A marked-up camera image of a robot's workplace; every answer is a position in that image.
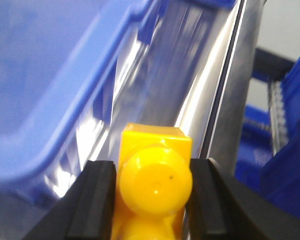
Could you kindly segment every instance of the round yellow knob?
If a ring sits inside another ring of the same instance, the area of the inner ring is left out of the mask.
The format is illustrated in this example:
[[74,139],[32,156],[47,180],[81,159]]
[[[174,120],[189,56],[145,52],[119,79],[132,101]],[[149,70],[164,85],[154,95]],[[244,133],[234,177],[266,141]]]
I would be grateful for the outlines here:
[[184,207],[190,197],[192,176],[177,152],[149,147],[123,165],[118,184],[123,201],[133,212],[162,217]]

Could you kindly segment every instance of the yellow plastic part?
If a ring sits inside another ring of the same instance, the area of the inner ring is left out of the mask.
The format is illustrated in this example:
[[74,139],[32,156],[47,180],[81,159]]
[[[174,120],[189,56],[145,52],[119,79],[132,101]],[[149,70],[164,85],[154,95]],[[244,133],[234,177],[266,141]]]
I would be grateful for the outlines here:
[[111,240],[180,240],[192,190],[191,138],[129,123],[122,133]]

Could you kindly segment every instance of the blue bin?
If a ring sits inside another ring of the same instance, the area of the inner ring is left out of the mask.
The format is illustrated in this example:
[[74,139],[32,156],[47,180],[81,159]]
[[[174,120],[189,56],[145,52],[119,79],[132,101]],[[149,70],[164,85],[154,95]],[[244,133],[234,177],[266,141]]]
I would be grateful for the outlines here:
[[232,9],[235,6],[237,0],[195,0],[195,1],[211,7]]
[[300,58],[281,83],[289,142],[261,170],[261,194],[300,218]]
[[166,0],[0,1],[0,191],[53,202],[80,173],[76,128],[110,122],[117,59]]
[[247,187],[260,193],[260,172],[271,159],[269,114],[247,105],[237,154],[235,177]]

